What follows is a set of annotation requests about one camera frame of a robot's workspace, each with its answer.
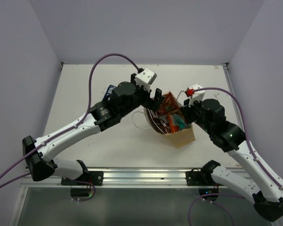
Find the small red snack packet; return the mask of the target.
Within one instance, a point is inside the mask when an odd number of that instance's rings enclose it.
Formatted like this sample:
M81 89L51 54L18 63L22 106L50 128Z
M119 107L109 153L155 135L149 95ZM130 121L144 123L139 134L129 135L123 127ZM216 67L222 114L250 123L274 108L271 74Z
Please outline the small red snack packet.
M165 115L179 109L179 104L171 92L164 94L163 97L164 100L161 102L158 109L160 115Z

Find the red Doritos chip bag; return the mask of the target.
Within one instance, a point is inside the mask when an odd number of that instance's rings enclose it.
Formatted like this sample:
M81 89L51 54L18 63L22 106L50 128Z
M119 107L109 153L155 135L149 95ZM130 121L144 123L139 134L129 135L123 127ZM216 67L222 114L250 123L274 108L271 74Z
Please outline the red Doritos chip bag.
M170 129L169 122L165 116L159 115L157 112L154 111L150 111L150 114L155 125L159 126L161 129Z

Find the brown paper bag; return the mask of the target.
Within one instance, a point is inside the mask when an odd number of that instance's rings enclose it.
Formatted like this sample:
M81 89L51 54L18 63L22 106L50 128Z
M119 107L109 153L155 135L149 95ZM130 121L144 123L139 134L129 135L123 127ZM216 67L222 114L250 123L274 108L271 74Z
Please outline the brown paper bag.
M178 114L185 121L183 113L180 111L180 107L182 105L179 102L178 102L178 104L179 104L179 109L172 111L172 112L169 112L169 114ZM170 133L164 134L164 135L157 133L153 128L150 127L150 125L148 127L144 127L144 128L141 128L141 129L153 129L157 134L159 134L161 137L165 138L165 140L167 140L170 143L171 146L173 146L175 148L181 148L181 147L184 147L184 146L186 146L186 145L188 145L188 144L190 144L190 143L192 143L196 140L192 124L186 123L186 126L187 126L186 129L179 130L176 133L170 132Z

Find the teal Fox's candy bag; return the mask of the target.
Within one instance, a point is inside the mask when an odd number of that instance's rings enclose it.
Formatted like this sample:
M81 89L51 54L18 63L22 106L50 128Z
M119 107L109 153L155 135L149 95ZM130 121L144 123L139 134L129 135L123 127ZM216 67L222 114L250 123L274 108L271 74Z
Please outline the teal Fox's candy bag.
M173 119L175 121L175 125L179 127L179 130L186 129L187 126L185 121L178 114L174 114Z

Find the brown chip bag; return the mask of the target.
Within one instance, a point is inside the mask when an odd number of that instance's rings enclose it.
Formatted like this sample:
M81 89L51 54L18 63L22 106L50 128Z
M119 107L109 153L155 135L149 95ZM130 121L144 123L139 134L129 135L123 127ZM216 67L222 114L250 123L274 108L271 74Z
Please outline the brown chip bag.
M145 119L147 123L159 134L168 134L170 133L170 129L165 123L165 121L160 117L158 112L149 110L147 108L143 109Z

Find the orange snack packet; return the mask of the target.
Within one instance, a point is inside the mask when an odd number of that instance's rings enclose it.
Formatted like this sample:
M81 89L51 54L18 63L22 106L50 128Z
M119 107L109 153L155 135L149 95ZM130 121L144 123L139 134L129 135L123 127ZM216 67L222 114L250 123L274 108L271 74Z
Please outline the orange snack packet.
M170 127L170 132L171 133L176 133L179 131L179 126L177 124L177 119L178 117L178 114L167 114L167 119L168 119L168 122L169 122L169 127Z

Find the blue snack bag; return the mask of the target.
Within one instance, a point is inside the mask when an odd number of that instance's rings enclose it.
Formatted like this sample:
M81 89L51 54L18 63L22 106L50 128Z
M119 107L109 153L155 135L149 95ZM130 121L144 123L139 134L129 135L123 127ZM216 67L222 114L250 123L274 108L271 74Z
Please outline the blue snack bag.
M109 95L111 95L112 90L113 90L114 88L116 88L116 86L114 86L114 85L109 85L108 88L107 88L107 90L106 90L106 92L105 92L104 98L106 98L106 97L108 97Z

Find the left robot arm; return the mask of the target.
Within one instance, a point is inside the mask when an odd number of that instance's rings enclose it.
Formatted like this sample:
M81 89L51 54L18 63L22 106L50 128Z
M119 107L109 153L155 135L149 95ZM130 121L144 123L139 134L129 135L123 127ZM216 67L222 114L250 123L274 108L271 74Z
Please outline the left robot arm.
M50 176L64 177L83 185L90 181L87 167L82 160L69 161L57 157L62 151L89 136L98 134L120 123L121 119L139 106L156 111L163 101L162 91L156 89L150 97L150 86L157 74L146 68L131 75L130 82L121 82L111 94L89 107L86 114L65 127L37 139L23 139L23 155L33 181Z

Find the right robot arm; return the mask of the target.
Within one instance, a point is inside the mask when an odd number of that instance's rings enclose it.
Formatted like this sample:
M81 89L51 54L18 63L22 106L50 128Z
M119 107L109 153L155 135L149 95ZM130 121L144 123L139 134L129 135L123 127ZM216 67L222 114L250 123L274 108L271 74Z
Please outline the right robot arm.
M225 116L225 108L215 99L194 101L186 99L181 107L187 123L195 123L209 136L214 145L235 159L251 180L230 172L216 161L201 168L201 181L225 185L246 198L265 220L275 222L283 216L283 179L247 141L246 134Z

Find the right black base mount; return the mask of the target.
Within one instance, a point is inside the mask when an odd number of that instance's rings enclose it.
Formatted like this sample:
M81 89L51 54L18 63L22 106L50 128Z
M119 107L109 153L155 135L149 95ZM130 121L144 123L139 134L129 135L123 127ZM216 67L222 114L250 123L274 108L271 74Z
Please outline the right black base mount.
M200 169L193 168L190 171L186 171L185 179L187 186L198 188L199 195L219 193L218 184L213 181L211 175L202 172Z

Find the aluminium front rail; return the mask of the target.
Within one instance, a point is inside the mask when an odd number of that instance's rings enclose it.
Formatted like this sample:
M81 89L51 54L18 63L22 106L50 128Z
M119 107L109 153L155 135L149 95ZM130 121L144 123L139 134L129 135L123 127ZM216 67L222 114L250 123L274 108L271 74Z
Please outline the aluminium front rail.
M103 188L185 188L187 187L186 172L192 168L88 168L89 171L101 171ZM228 168L232 173L254 180L241 168ZM51 176L43 181L34 182L30 176L21 181L21 187L63 187L62 178Z

